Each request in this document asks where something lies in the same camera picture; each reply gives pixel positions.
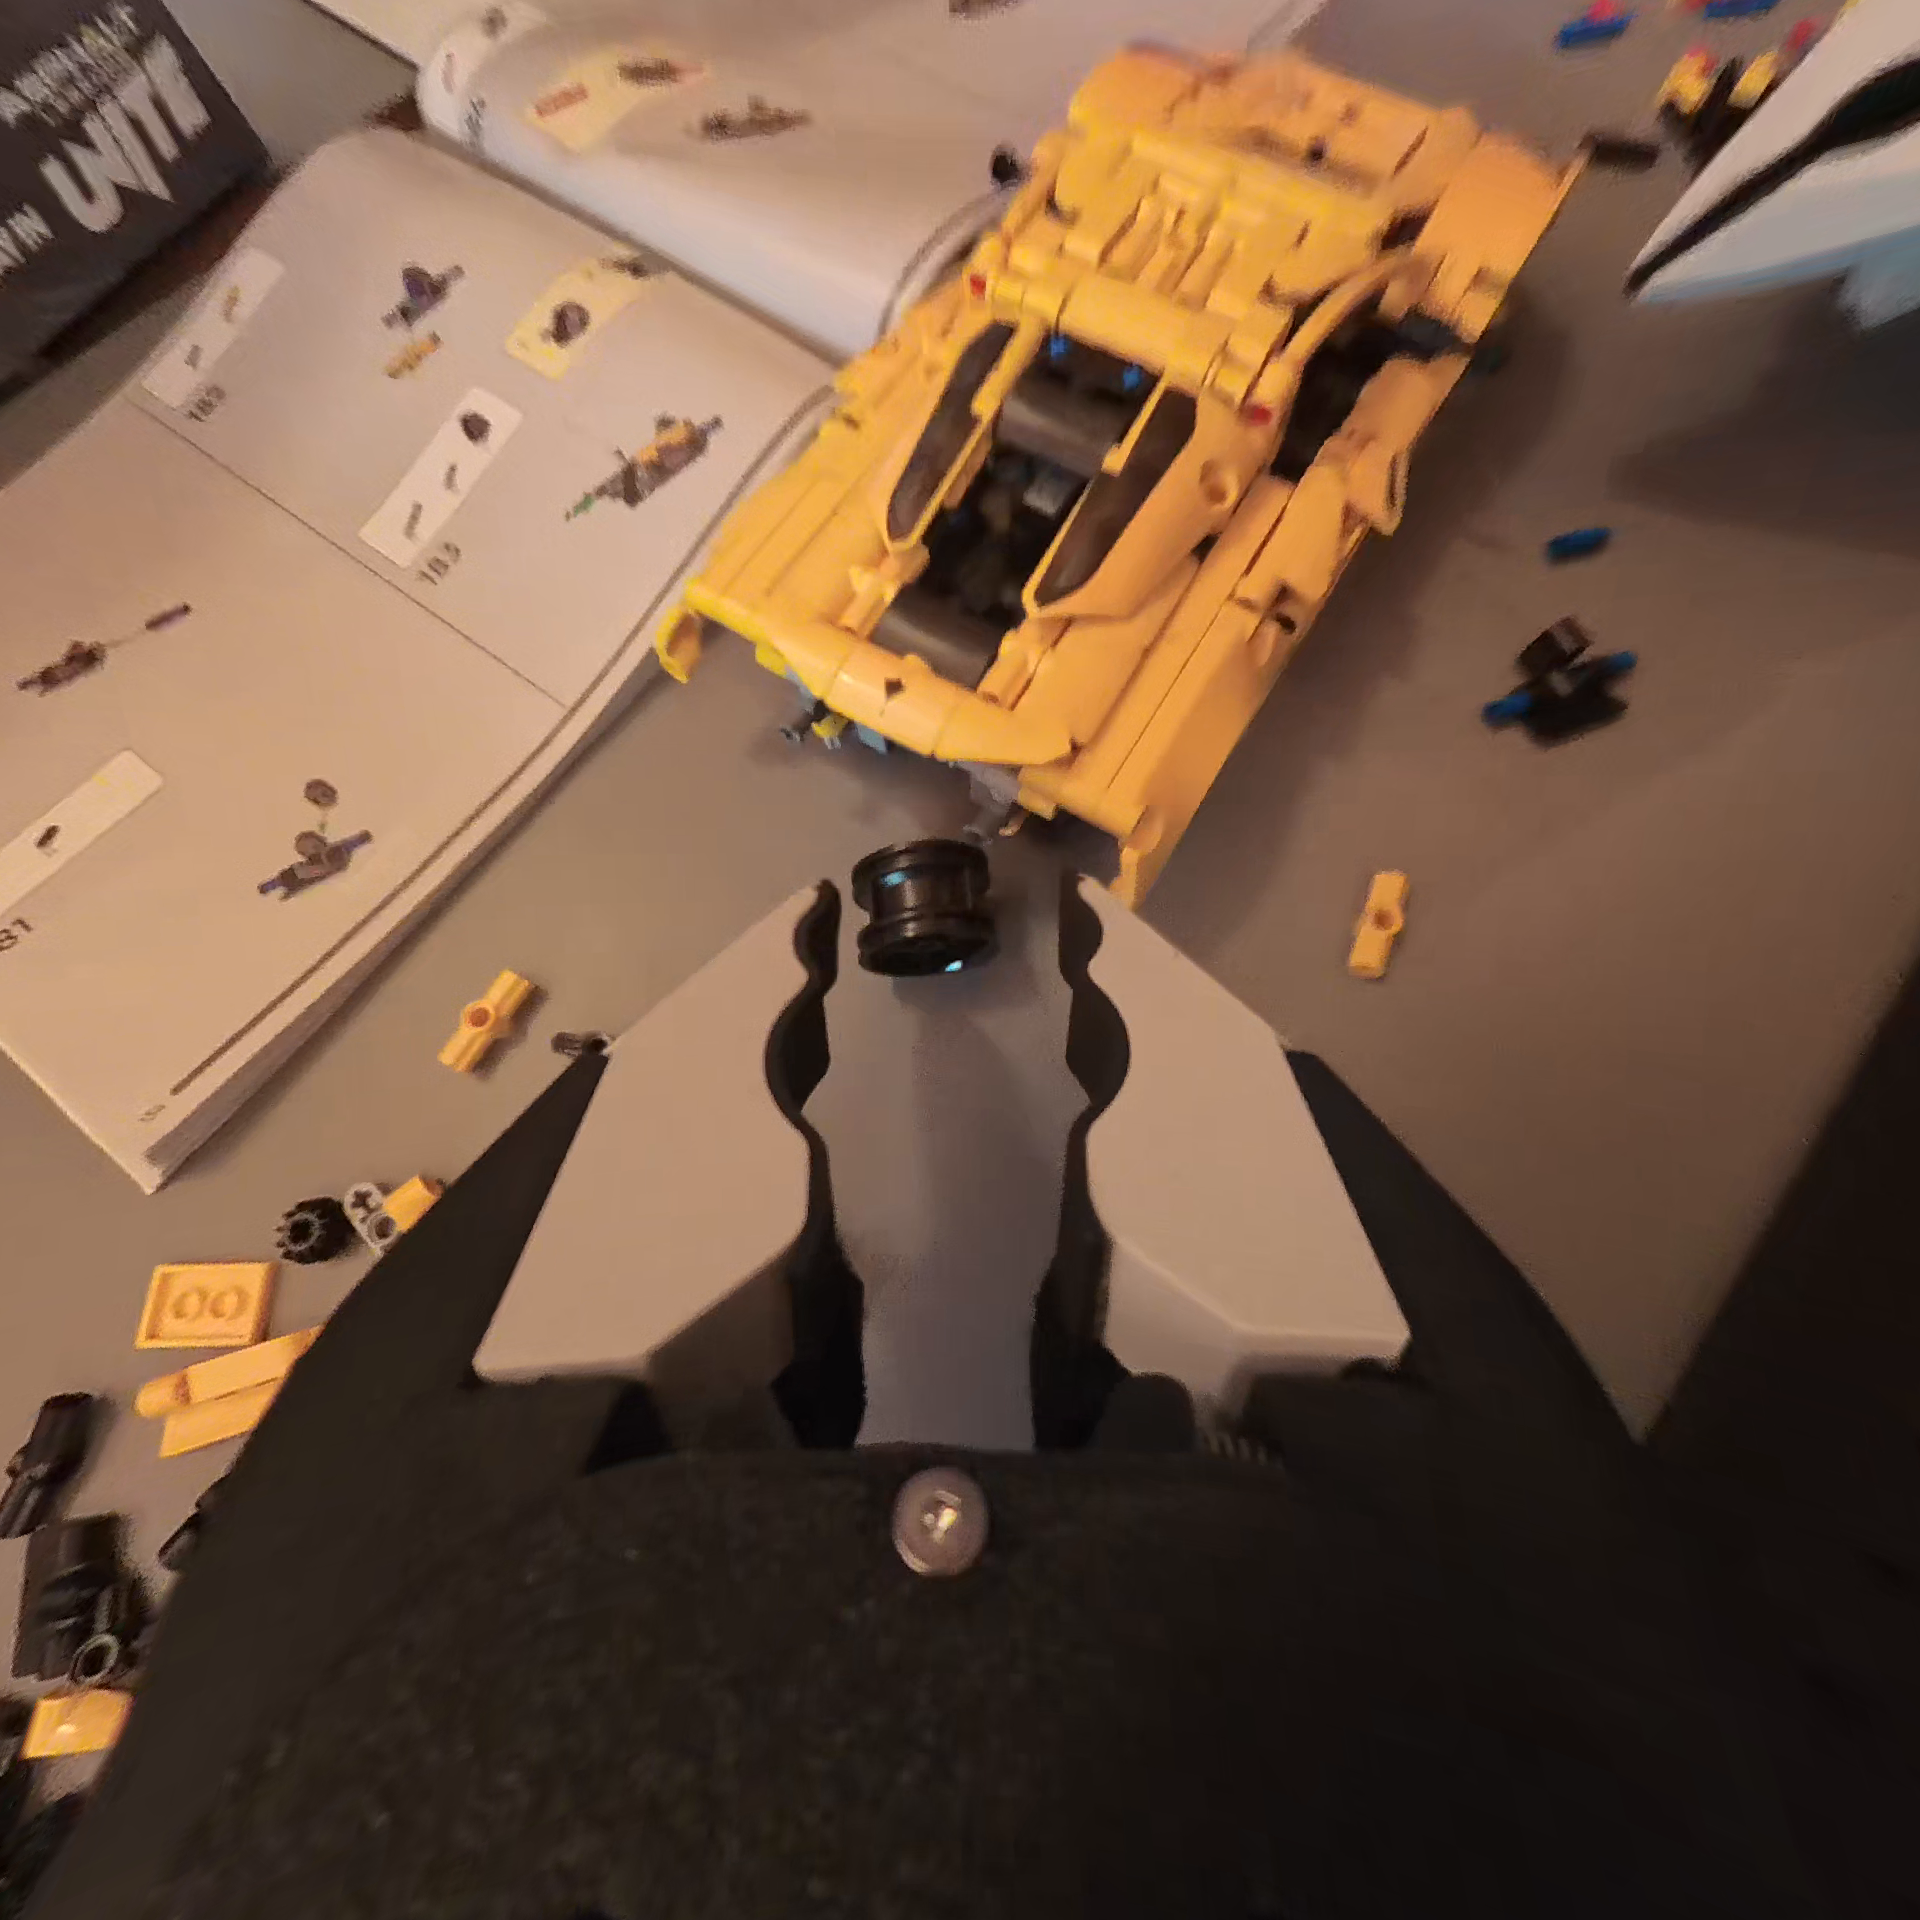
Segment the building instruction booklet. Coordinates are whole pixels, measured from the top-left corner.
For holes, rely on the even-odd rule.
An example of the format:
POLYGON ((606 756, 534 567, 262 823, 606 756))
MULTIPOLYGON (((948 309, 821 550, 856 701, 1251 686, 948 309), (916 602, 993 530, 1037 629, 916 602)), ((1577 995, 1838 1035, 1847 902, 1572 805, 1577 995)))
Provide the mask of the building instruction booklet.
POLYGON ((655 668, 1102 59, 1319 4, 422 4, 5 482, 5 1057, 156 1193, 655 668))

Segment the pile of black yellow bricks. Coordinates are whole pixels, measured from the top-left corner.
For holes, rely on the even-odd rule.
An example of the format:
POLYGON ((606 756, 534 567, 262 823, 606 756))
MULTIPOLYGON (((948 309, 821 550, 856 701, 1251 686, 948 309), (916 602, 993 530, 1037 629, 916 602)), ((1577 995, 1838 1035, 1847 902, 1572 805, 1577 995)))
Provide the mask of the pile of black yellow bricks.
MULTIPOLYGON (((196 1361, 145 1381, 133 1414, 160 1429, 160 1458, 237 1446, 260 1423, 319 1329, 270 1332, 278 1270, 350 1252, 387 1255, 444 1195, 444 1181, 356 1185, 294 1203, 268 1262, 157 1263, 134 1325, 144 1353, 196 1361)), ((128 1522, 79 1516, 68 1497, 88 1462, 104 1404, 86 1393, 49 1396, 5 1467, 5 1540, 25 1559, 5 1694, 5 1894, 21 1897, 83 1813, 78 1791, 40 1775, 103 1759, 123 1734, 153 1628, 144 1574, 128 1554, 128 1522)))

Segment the black toy wheel rim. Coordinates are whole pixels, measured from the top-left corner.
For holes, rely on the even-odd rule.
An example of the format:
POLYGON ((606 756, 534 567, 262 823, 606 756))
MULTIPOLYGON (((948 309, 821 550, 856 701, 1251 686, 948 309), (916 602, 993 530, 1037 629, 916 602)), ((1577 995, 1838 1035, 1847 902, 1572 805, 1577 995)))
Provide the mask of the black toy wheel rim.
POLYGON ((875 975, 948 975, 981 967, 996 945, 987 852, 952 837, 878 847, 851 873, 867 916, 860 967, 875 975))

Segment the pile of red blue pins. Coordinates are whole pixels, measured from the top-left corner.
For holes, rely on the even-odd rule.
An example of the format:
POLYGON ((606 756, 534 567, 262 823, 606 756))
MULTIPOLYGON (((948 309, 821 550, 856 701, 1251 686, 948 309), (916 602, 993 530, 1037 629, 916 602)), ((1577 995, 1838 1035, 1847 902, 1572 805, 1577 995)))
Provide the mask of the pile of red blue pins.
MULTIPOLYGON (((1663 10, 1699 29, 1768 21, 1782 2, 1588 2, 1552 29, 1557 55, 1596 52, 1629 35, 1643 14, 1663 10)), ((1756 55, 1725 55, 1713 38, 1691 44, 1671 61, 1653 98, 1654 118, 1677 133, 1704 133, 1724 118, 1744 122, 1805 59, 1830 27, 1830 15, 1797 15, 1782 37, 1756 55)))

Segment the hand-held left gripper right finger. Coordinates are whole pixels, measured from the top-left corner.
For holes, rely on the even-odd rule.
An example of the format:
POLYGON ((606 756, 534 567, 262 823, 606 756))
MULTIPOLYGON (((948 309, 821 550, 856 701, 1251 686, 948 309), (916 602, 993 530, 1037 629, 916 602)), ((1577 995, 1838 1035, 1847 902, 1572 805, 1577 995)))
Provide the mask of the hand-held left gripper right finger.
POLYGON ((1407 1321, 1279 1034, 1089 877, 1059 915, 1084 1097, 1036 1299, 1036 1443, 1084 1446, 1127 1375, 1236 1423, 1260 1381, 1403 1358, 1407 1321))

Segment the grey desk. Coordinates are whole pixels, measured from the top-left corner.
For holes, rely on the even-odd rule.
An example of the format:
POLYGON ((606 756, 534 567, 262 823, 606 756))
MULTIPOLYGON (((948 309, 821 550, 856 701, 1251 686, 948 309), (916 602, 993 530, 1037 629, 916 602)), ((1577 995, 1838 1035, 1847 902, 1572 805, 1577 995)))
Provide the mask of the grey desk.
MULTIPOLYGON (((1431 431, 1371 549, 1195 817, 1144 915, 1324 1054, 1515 1257, 1654 1427, 1916 973, 1916 319, 1824 291, 1629 305, 1689 180, 1597 170, 1508 345, 1431 431), (1548 537, 1613 527, 1553 567, 1548 537), (1633 651, 1624 716, 1487 729, 1559 617, 1633 651), (1369 877, 1407 876, 1381 980, 1369 877)), ((157 1195, 5 1066, 5 1452, 107 1401, 78 1510, 153 1553, 229 1458, 128 1414, 156 1262, 262 1257, 352 1178, 451 1178, 557 1074, 806 879, 942 833, 952 782, 782 742, 713 650, 645 691, 323 1037, 157 1195), (536 997, 484 1070, 438 1049, 500 970, 536 997)))

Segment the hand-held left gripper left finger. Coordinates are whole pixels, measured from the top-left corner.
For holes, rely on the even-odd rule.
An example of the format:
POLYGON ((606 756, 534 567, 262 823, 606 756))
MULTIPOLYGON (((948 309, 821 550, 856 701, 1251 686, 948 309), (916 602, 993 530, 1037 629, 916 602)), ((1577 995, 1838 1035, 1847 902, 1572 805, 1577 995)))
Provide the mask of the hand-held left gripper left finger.
POLYGON ((815 879, 598 1057, 473 1356, 492 1385, 615 1378, 671 1427, 767 1396, 796 1443, 867 1419, 867 1293, 808 1115, 844 902, 815 879))

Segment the toy car set box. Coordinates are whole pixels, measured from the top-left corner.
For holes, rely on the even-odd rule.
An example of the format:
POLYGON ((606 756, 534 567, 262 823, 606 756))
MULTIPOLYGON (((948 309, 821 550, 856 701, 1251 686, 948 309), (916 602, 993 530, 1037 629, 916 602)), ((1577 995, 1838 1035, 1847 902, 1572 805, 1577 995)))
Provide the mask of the toy car set box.
POLYGON ((3 4, 3 385, 270 154, 161 2, 3 4))

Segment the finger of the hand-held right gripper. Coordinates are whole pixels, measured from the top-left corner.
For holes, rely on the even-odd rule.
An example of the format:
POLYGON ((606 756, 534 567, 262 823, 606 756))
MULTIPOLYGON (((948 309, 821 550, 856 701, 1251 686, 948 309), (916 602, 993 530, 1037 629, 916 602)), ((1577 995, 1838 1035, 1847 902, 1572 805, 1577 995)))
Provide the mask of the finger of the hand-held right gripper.
POLYGON ((1916 75, 1782 84, 1647 238, 1624 295, 1704 305, 1813 281, 1857 330, 1916 314, 1916 75))
POLYGON ((1918 4, 1860 2, 1703 164, 1640 278, 1911 278, 1918 4))

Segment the small black brick assembly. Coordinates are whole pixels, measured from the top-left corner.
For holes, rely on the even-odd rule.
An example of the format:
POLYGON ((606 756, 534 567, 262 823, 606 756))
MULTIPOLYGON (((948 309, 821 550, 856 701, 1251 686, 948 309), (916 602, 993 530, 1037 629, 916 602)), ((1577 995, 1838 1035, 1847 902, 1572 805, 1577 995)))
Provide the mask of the small black brick assembly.
POLYGON ((1638 670, 1633 651, 1596 651, 1572 614, 1553 620, 1515 655, 1517 683, 1479 709, 1494 731, 1517 729, 1540 747, 1563 745, 1624 716, 1621 686, 1638 670))

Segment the yellow toy brick car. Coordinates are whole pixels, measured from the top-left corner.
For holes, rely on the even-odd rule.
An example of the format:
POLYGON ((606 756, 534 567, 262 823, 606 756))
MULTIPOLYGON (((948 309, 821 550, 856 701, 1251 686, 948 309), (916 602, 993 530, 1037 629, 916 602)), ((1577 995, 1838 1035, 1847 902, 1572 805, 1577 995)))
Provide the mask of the yellow toy brick car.
POLYGON ((1161 876, 1585 170, 1293 51, 1096 67, 662 620, 1161 876))

